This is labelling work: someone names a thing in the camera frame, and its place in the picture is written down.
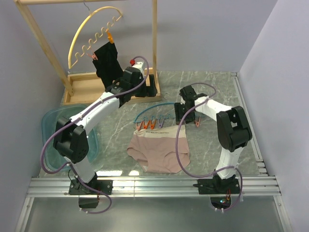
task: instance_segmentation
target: pink underwear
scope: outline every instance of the pink underwear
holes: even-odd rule
[[[148,173],[177,173],[181,170],[176,158],[175,141],[178,126],[134,131],[127,153]],[[185,127],[179,133],[178,153],[182,165],[190,163]]]

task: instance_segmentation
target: yellow clothes hanger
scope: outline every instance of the yellow clothes hanger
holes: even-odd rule
[[[87,48],[85,45],[82,46],[82,51],[83,53],[80,55],[79,52],[75,53],[75,58],[76,58],[76,61],[71,64],[71,58],[72,58],[72,52],[73,52],[73,49],[74,49],[74,46],[75,46],[75,42],[77,40],[77,37],[79,36],[81,30],[83,29],[83,27],[85,26],[85,24],[88,22],[88,20],[94,16],[96,13],[102,11],[102,10],[105,10],[105,9],[115,9],[118,11],[119,13],[119,17],[116,19],[116,17],[114,16],[112,18],[112,24],[110,22],[107,23],[107,29],[105,29],[104,27],[101,28],[101,35],[99,33],[96,33],[95,34],[95,38],[96,40],[93,41],[92,39],[89,39],[88,43],[89,43],[89,47]],[[113,6],[104,6],[104,7],[101,7],[97,10],[95,10],[94,12],[92,12],[84,21],[83,23],[79,26],[77,32],[75,33],[75,36],[73,38],[73,41],[72,41],[72,44],[71,44],[71,47],[70,47],[70,50],[69,50],[69,55],[68,55],[68,66],[69,66],[69,69],[71,69],[77,62],[78,62],[78,57],[82,57],[83,55],[87,54],[87,50],[90,50],[91,49],[91,45],[92,44],[95,44],[98,40],[98,38],[101,38],[103,36],[103,33],[107,33],[108,35],[108,39],[111,43],[113,43],[113,38],[112,38],[112,35],[111,33],[109,32],[109,28],[112,27],[114,25],[115,22],[117,22],[121,17],[123,16],[123,14],[120,12],[119,9],[117,9],[116,7],[113,7]]]

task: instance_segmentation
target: red clothespin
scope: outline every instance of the red clothespin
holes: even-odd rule
[[[139,126],[138,126],[137,123],[136,123],[136,129],[137,129],[137,131],[140,131],[140,130],[141,130],[141,127],[142,127],[143,124],[144,124],[144,120],[140,123]]]
[[[196,127],[199,127],[199,123],[201,122],[201,117],[198,118],[198,121],[194,121]]]
[[[152,121],[150,121],[150,129],[152,130],[155,128],[156,119],[154,121],[154,124],[152,124]]]
[[[148,122],[147,122],[147,124],[145,124],[144,123],[144,129],[147,129],[148,127],[149,127],[149,124],[151,123],[151,120],[149,120]]]

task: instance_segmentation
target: gray wall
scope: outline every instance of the gray wall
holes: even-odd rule
[[[63,85],[12,0],[0,1],[0,54],[0,230],[11,232],[40,169],[41,119]]]
[[[160,70],[239,71],[277,0],[159,0],[157,61]],[[124,17],[111,29],[122,67],[135,55],[152,60],[151,0],[87,3],[93,11],[116,6]],[[30,6],[63,67],[74,34],[89,15],[83,3]],[[83,28],[75,52],[81,51],[115,10],[96,14]],[[101,38],[95,49],[107,42]],[[82,58],[73,72],[95,71]]]
[[[295,232],[309,225],[308,12],[308,0],[279,0],[240,70],[262,156]]]

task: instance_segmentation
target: purple clothespin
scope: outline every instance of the purple clothespin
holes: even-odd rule
[[[162,128],[165,118],[163,118],[163,121],[160,123],[160,119],[158,119],[159,128]]]

